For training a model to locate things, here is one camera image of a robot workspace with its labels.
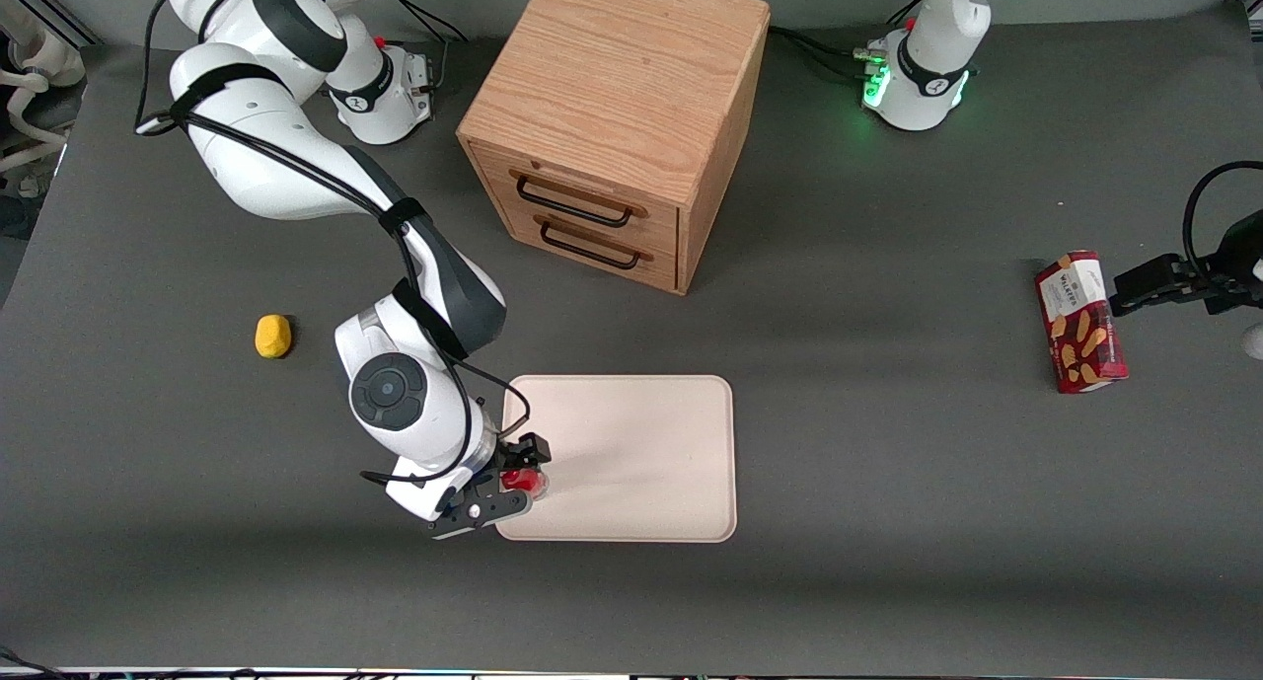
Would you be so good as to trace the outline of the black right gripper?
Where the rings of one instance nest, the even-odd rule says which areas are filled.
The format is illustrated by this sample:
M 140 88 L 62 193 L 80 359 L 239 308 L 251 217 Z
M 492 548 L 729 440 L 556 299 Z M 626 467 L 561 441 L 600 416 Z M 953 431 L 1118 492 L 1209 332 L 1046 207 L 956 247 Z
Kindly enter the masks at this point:
M 498 441 L 486 465 L 464 487 L 464 501 L 486 501 L 501 495 L 501 475 L 519 466 L 542 466 L 552 461 L 549 441 L 538 434 L 523 434 L 517 442 Z

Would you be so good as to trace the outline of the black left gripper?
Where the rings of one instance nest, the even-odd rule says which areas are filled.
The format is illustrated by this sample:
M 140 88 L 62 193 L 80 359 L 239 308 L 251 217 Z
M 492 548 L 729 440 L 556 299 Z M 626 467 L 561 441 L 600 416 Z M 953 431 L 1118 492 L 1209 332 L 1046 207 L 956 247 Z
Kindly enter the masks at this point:
M 1188 265 L 1176 254 L 1156 257 L 1114 276 L 1113 316 L 1120 319 L 1154 305 L 1185 301 L 1186 287 L 1206 313 L 1228 312 L 1226 293 L 1242 305 L 1262 308 L 1262 212 L 1231 224 L 1223 235 L 1223 270 Z

